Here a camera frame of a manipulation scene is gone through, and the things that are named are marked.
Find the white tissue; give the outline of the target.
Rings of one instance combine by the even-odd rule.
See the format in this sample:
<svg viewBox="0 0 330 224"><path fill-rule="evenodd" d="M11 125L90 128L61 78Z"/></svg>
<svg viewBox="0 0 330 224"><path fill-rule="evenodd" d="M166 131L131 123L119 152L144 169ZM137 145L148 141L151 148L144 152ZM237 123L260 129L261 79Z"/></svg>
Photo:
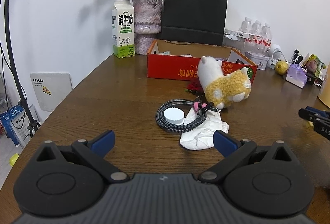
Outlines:
<svg viewBox="0 0 330 224"><path fill-rule="evenodd" d="M207 111L204 123L181 134L180 145L192 151L210 149L214 147L213 135L216 130L228 133L229 125L222 121L220 112Z"/></svg>

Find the purple textured vase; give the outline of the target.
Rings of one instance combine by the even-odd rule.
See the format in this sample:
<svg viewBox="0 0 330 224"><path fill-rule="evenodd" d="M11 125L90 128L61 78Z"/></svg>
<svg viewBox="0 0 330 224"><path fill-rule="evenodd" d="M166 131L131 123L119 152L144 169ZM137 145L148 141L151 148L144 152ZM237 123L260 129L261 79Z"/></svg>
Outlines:
<svg viewBox="0 0 330 224"><path fill-rule="evenodd" d="M147 55L161 32L162 0L133 0L135 53Z"/></svg>

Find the water bottle left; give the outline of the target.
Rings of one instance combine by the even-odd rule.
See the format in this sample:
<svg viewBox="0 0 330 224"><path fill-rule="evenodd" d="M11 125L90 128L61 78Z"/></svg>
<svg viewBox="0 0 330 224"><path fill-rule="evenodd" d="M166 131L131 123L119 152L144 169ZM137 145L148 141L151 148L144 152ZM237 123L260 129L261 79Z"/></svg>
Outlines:
<svg viewBox="0 0 330 224"><path fill-rule="evenodd" d="M242 22L239 31L248 34L248 38L245 39L245 43L247 45L248 44L251 45L251 43L253 42L253 35L252 35L252 25L250 18L245 17L245 20Z"/></svg>

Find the yellow thermos jug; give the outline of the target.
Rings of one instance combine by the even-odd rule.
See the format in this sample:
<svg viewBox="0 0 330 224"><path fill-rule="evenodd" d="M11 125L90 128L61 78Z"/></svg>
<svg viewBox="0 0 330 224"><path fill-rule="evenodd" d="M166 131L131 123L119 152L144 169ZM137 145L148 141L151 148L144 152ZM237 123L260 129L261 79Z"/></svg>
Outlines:
<svg viewBox="0 0 330 224"><path fill-rule="evenodd" d="M327 72L324 76L322 86L318 93L318 99L330 108L330 66L328 66Z"/></svg>

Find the red cardboard box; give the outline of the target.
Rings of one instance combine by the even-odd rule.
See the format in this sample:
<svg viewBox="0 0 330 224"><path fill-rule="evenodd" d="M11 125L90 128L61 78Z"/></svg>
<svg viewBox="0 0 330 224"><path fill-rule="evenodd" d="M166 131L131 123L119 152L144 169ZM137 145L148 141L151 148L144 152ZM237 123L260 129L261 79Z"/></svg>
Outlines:
<svg viewBox="0 0 330 224"><path fill-rule="evenodd" d="M147 77L158 79L191 80L197 77L202 56L221 60L225 75L244 67L251 81L257 65L236 49L224 46L154 40L147 53Z"/></svg>

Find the milk carton white green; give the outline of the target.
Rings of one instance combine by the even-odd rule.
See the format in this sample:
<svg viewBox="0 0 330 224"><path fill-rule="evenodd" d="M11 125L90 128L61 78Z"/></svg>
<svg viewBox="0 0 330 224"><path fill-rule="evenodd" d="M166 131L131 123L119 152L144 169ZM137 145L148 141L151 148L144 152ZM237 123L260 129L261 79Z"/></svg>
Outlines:
<svg viewBox="0 0 330 224"><path fill-rule="evenodd" d="M114 2L112 9L112 44L118 58L135 55L134 7L129 0Z"/></svg>

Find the alpaca plush white yellow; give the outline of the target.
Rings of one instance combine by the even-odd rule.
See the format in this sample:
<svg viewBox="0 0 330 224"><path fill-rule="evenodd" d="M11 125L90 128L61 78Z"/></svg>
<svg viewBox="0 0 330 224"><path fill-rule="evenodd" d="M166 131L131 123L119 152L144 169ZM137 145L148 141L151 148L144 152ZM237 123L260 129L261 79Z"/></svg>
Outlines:
<svg viewBox="0 0 330 224"><path fill-rule="evenodd" d="M222 63L211 56L202 56L197 68L206 100L219 110L247 99L251 93L248 68L244 67L224 75Z"/></svg>

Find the water bottle right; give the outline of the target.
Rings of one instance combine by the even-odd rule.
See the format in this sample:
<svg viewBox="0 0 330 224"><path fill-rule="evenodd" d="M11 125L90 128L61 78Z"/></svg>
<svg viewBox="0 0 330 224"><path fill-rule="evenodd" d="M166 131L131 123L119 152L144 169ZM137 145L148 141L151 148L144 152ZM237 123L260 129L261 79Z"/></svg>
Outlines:
<svg viewBox="0 0 330 224"><path fill-rule="evenodd" d="M269 24L265 23L265 25L262 26L261 32L259 35L261 36L259 44L261 45L262 52L265 55L268 55L270 47L271 47L271 43L272 43L271 26Z"/></svg>

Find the small purple box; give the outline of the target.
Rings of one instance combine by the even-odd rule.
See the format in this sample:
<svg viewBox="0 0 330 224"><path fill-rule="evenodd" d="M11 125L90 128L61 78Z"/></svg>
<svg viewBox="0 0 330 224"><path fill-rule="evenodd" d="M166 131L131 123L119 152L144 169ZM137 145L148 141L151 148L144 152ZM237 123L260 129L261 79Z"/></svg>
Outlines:
<svg viewBox="0 0 330 224"><path fill-rule="evenodd" d="M285 79L301 89L304 88L308 80L306 72L299 64L291 64L289 66Z"/></svg>

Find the water bottle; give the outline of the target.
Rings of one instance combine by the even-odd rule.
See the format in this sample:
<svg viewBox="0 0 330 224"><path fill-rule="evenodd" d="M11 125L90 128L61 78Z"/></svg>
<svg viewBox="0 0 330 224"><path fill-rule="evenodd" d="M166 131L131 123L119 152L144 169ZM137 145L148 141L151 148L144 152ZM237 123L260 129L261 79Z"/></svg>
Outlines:
<svg viewBox="0 0 330 224"><path fill-rule="evenodd" d="M255 23L252 24L250 35L251 35L250 43L252 44L252 50L256 53L260 53L261 41L262 41L261 21L255 20Z"/></svg>
<svg viewBox="0 0 330 224"><path fill-rule="evenodd" d="M261 45L262 52L265 55L268 55L270 47L271 47L271 43L272 43L271 26L269 24L265 23L265 25L262 26L261 32L259 35L261 36L259 44Z"/></svg>
<svg viewBox="0 0 330 224"><path fill-rule="evenodd" d="M253 42L253 35L252 35L252 25L250 18L245 17L245 20L242 22L239 31L248 34L248 38L245 39L245 43L247 45L248 44L251 45L251 43Z"/></svg>

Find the green apple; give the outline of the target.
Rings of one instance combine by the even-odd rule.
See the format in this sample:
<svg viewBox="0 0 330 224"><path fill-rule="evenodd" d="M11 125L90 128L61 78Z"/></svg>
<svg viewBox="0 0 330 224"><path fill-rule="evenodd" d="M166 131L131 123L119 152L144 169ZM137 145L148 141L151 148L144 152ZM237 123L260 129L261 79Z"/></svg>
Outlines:
<svg viewBox="0 0 330 224"><path fill-rule="evenodd" d="M281 76L285 75L288 71L289 65L286 61L280 60L275 65L275 72Z"/></svg>

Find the white round device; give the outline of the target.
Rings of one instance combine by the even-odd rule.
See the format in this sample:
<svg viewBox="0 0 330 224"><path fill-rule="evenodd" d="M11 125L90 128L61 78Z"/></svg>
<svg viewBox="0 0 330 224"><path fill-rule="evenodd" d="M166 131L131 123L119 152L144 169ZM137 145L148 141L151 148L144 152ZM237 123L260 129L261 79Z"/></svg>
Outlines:
<svg viewBox="0 0 330 224"><path fill-rule="evenodd" d="M269 59L267 64L268 65L275 65L277 61L281 58L283 55L283 52L281 50L281 47L277 44L271 44L269 49Z"/></svg>

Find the white ridged jar lid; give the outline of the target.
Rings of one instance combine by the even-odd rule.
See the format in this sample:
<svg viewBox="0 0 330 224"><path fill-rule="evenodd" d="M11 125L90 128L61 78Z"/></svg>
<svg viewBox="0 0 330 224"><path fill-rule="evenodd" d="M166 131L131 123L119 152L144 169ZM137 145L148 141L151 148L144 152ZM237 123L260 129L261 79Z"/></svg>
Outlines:
<svg viewBox="0 0 330 224"><path fill-rule="evenodd" d="M171 123L173 125L183 125L185 121L185 113L183 110L170 107L164 110L163 112L164 119L167 123Z"/></svg>

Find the red artificial rose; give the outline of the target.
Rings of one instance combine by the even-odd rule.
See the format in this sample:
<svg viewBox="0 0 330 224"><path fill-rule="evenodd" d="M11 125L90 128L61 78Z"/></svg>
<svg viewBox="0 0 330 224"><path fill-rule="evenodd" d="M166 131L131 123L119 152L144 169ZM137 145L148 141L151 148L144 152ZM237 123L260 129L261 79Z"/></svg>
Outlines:
<svg viewBox="0 0 330 224"><path fill-rule="evenodd" d="M200 84L199 78L193 78L189 85L186 87L185 92L192 93L195 95L203 95L204 90Z"/></svg>

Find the water bottle middle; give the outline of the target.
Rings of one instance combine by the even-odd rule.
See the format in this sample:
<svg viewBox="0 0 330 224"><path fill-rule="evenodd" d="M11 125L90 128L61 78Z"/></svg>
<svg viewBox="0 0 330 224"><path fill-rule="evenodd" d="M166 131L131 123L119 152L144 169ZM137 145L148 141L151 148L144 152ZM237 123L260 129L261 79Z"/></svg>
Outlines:
<svg viewBox="0 0 330 224"><path fill-rule="evenodd" d="M255 20L255 23L252 24L250 35L251 35L250 43L252 44L252 50L256 53L260 53L261 41L262 41L261 21Z"/></svg>

